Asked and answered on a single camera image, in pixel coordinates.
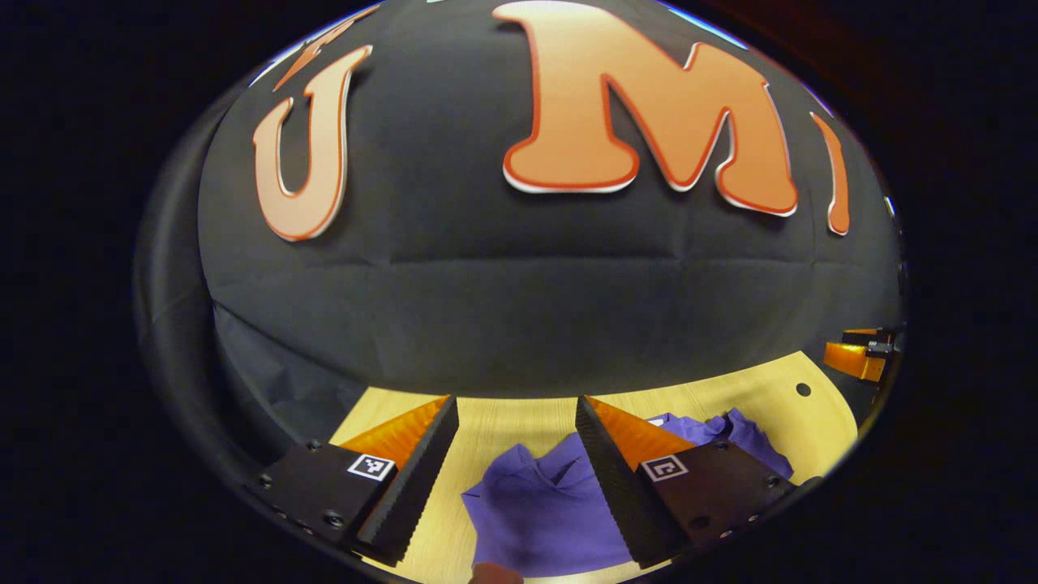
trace purple cloth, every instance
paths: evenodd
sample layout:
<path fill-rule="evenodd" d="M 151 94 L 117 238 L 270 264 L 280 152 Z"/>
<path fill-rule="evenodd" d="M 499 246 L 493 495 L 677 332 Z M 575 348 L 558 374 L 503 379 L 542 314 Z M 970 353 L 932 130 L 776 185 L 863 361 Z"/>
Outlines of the purple cloth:
<path fill-rule="evenodd" d="M 793 469 L 767 437 L 737 410 L 707 423 L 664 414 L 650 418 L 695 445 L 728 429 L 728 440 L 776 473 Z M 566 437 L 551 452 L 534 458 L 517 444 L 498 456 L 483 481 L 462 494 L 475 527 L 476 562 L 493 562 L 526 578 L 566 576 L 631 560 L 620 528 L 609 515 L 580 437 Z"/>

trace black fabric backdrop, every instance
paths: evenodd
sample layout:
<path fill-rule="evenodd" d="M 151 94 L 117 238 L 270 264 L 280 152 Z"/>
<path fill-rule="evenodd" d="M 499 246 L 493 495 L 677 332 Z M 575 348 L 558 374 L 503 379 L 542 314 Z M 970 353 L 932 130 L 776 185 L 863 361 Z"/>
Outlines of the black fabric backdrop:
<path fill-rule="evenodd" d="M 722 8 L 729 28 L 765 52 L 827 72 L 805 78 L 855 104 L 879 167 L 912 194 L 899 210 L 914 332 L 887 410 L 810 508 L 676 581 L 1026 581 L 1023 341 L 1035 324 L 1038 215 L 1012 155 L 1033 148 L 1014 113 L 1027 111 L 1016 101 L 1027 94 L 1029 15 L 998 2 L 839 2 L 819 12 L 733 0 L 699 11 Z M 17 334 L 5 363 L 9 579 L 354 581 L 242 505 L 188 448 L 136 353 L 129 285 L 144 193 L 185 129 L 257 59 L 347 8 L 4 10 L 8 135 L 24 144 L 5 151 L 15 226 L 5 247 L 16 259 L 5 319 Z"/>
<path fill-rule="evenodd" d="M 247 88 L 208 150 L 202 266 L 229 374 L 246 402 L 268 405 L 261 425 L 273 416 L 290 435 L 327 436 L 352 406 L 335 388 L 358 383 L 548 397 L 685 383 L 796 351 L 820 363 L 844 329 L 903 318 L 886 193 L 855 137 L 830 119 L 850 184 L 851 229 L 839 237 L 826 226 L 828 154 L 808 112 L 827 115 L 795 79 L 655 2 L 589 3 L 676 63 L 707 41 L 764 74 L 790 144 L 796 213 L 721 198 L 712 169 L 728 157 L 728 132 L 711 170 L 690 191 L 673 191 L 616 99 L 613 130 L 643 161 L 632 185 L 604 195 L 517 191 L 500 167 L 531 127 L 525 34 L 494 19 L 498 3 L 488 0 L 386 2 L 276 93 L 294 57 Z M 252 132 L 297 98 L 281 162 L 286 186 L 298 188 L 308 164 L 303 86 L 366 44 L 375 53 L 347 107 L 343 207 L 320 237 L 288 243 L 260 212 Z M 264 374 L 272 368 L 277 376 Z M 303 373 L 317 370 L 320 381 Z M 864 418 L 872 390 L 827 373 Z"/>

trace wrinkled fabric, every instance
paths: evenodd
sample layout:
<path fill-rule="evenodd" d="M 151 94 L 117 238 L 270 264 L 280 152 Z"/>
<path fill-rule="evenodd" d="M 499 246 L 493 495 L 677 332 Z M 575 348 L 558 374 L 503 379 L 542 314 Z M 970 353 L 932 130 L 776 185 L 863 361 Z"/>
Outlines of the wrinkled fabric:
<path fill-rule="evenodd" d="M 695 445 L 727 434 L 776 473 L 793 475 L 789 461 L 737 410 L 706 423 L 673 414 L 648 421 Z M 476 531 L 473 563 L 492 562 L 541 578 L 631 560 L 575 433 L 541 458 L 521 444 L 510 448 L 490 465 L 482 482 L 462 494 L 462 501 Z"/>

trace orange letter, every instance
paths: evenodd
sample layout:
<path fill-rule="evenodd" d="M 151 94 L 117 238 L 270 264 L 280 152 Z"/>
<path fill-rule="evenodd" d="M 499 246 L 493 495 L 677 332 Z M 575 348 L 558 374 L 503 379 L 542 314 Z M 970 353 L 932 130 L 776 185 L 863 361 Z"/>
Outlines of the orange letter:
<path fill-rule="evenodd" d="M 775 215 L 796 211 L 782 122 L 767 81 L 705 43 L 679 66 L 659 47 L 592 6 L 547 0 L 497 7 L 520 23 L 534 64 L 534 129 L 504 156 L 527 192 L 611 192 L 634 179 L 638 157 L 612 133 L 608 87 L 634 116 L 675 190 L 699 180 L 725 119 L 731 151 L 716 172 L 729 202 Z"/>
<path fill-rule="evenodd" d="M 346 93 L 353 68 L 371 54 L 371 45 L 353 51 L 317 74 L 303 90 L 310 98 L 310 167 L 301 189 L 289 192 L 281 176 L 281 122 L 292 110 L 292 98 L 274 106 L 252 135 L 260 207 L 270 228 L 283 239 L 321 234 L 343 203 Z"/>
<path fill-rule="evenodd" d="M 847 167 L 843 160 L 843 146 L 829 124 L 821 117 L 810 112 L 811 118 L 818 124 L 825 138 L 825 147 L 829 150 L 829 164 L 832 166 L 832 200 L 829 202 L 828 222 L 832 232 L 844 235 L 850 229 L 850 210 L 847 205 Z"/>
<path fill-rule="evenodd" d="M 311 60 L 313 60 L 318 55 L 320 55 L 321 47 L 324 47 L 328 43 L 334 40 L 336 37 L 338 37 L 339 34 L 346 32 L 346 29 L 353 26 L 353 23 L 374 12 L 375 10 L 378 9 L 378 7 L 379 4 L 376 4 L 374 6 L 367 7 L 357 12 L 356 15 L 335 25 L 334 27 L 331 28 L 331 30 L 325 32 L 316 40 L 310 43 L 309 46 L 303 49 L 303 53 L 299 55 L 299 57 L 296 59 L 296 62 L 292 63 L 292 66 L 290 66 L 289 71 L 285 72 L 284 77 L 282 77 L 281 80 L 278 81 L 276 85 L 274 85 L 274 90 L 275 91 L 278 90 L 281 87 L 281 85 L 284 85 L 284 82 L 288 81 L 290 77 L 298 73 L 299 69 L 306 66 Z"/>

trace wooden table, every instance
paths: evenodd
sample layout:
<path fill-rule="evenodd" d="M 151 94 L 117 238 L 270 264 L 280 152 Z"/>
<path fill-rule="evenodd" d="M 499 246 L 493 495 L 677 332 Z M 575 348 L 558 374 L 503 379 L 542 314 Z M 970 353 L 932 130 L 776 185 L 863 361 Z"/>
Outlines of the wooden table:
<path fill-rule="evenodd" d="M 811 388 L 801 396 L 797 384 Z M 368 388 L 329 442 L 339 444 L 438 396 Z M 663 413 L 706 421 L 733 408 L 767 434 L 793 466 L 792 482 L 826 474 L 857 439 L 850 408 L 825 374 L 802 353 L 719 378 L 596 398 L 635 416 Z M 535 457 L 576 432 L 576 397 L 557 399 L 458 398 L 460 427 L 433 486 L 407 556 L 395 567 L 364 561 L 428 584 L 465 584 L 471 578 L 475 529 L 461 494 L 483 478 L 487 467 L 518 443 Z M 634 562 L 527 583 L 609 584 L 658 569 Z"/>

